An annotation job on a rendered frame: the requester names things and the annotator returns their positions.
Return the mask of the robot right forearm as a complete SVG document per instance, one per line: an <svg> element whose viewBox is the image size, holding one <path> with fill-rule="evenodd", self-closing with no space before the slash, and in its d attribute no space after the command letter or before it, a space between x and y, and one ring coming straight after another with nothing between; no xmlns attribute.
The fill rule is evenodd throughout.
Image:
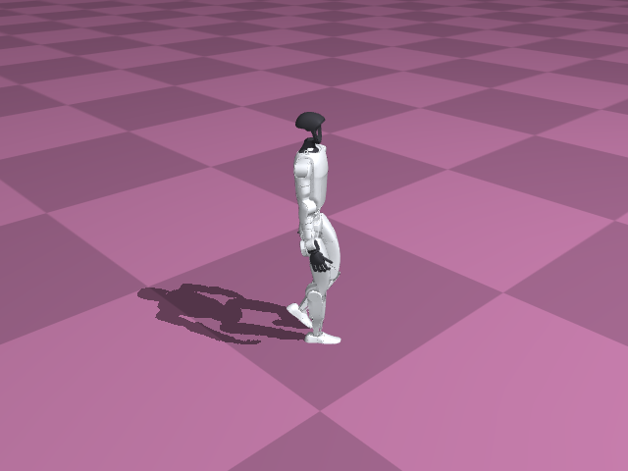
<svg viewBox="0 0 628 471"><path fill-rule="evenodd" d="M305 241L305 245L307 250L315 250L314 240L316 239L316 234L314 232L314 218L312 216L308 216L307 206L303 203L299 205L298 217L299 222L303 231L303 239Z"/></svg>

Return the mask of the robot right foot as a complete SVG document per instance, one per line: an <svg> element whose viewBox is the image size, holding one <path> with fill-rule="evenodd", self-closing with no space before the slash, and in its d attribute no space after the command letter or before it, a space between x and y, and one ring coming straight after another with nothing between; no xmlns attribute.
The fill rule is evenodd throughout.
<svg viewBox="0 0 628 471"><path fill-rule="evenodd" d="M318 336L319 335L320 334L318 333ZM304 340L309 343L323 343L323 344L334 344L334 343L339 343L341 341L339 337L334 337L324 332L322 332L320 337L314 337L313 332L309 332L306 334Z"/></svg>

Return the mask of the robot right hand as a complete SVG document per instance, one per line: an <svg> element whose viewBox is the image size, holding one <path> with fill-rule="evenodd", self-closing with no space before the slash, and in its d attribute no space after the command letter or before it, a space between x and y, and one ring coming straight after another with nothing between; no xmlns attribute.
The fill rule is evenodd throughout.
<svg viewBox="0 0 628 471"><path fill-rule="evenodd" d="M316 240L316 239L314 240L314 244L315 244L315 247L316 247L316 249L315 249L315 250L310 250L310 251L309 251L309 250L307 250L307 251L308 251L308 253L309 253L309 254L311 254L311 255L310 255L310 263L312 264L313 271L314 271L314 272L317 272L317 271L318 271L318 272L320 272L320 273L321 273L322 271L323 271L323 272L326 272L327 270L331 270L331 268L329 268L329 267L326 265L325 260L326 260L327 262L331 263L331 264L333 264L333 261L331 261L331 260L329 260L328 258L324 257L324 256L323 256L323 253L321 253L321 252L319 251L319 250L320 250L320 247L319 247L318 242L317 242L317 240ZM306 245L305 245L305 246L306 246ZM315 268L315 265L316 265L316 268L317 268L317 269ZM320 266L321 270L320 270L319 266ZM325 269L324 269L324 267L323 267L323 266L325 267Z"/></svg>

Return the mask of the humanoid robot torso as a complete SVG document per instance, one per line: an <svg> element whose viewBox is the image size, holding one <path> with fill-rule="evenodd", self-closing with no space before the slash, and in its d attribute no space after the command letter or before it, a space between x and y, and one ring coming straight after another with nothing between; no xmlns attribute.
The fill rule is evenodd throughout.
<svg viewBox="0 0 628 471"><path fill-rule="evenodd" d="M312 151L314 148L308 148L307 150L305 150L306 153L305 151L304 153L297 152L294 157L293 167L299 159L311 160L312 175L310 178L309 199L315 202L316 211L315 213L310 214L308 216L312 216L314 218L314 222L313 222L314 232L316 234L316 237L319 237L322 231L322 216L320 214L320 209L326 200L327 177L328 177L329 168L328 168L328 160L327 160L327 154L326 154L325 149L321 145L318 145L316 143L315 143L315 146L319 148L319 152L317 153L308 152L308 151ZM294 178L294 182L295 182L295 192L296 192L296 179L295 178ZM296 192L296 199L298 203L297 192ZM300 238L303 239L302 237L303 231L302 231L300 222L299 222L299 234L300 234Z"/></svg>

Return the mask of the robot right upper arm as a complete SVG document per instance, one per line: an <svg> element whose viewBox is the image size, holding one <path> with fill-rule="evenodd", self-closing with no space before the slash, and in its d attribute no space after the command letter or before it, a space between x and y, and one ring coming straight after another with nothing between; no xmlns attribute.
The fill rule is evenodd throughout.
<svg viewBox="0 0 628 471"><path fill-rule="evenodd" d="M294 177L296 179L296 192L298 197L298 207L301 203L305 204L308 214L316 211L316 204L309 199L310 196L310 178L312 175L311 160L299 159L293 168Z"/></svg>

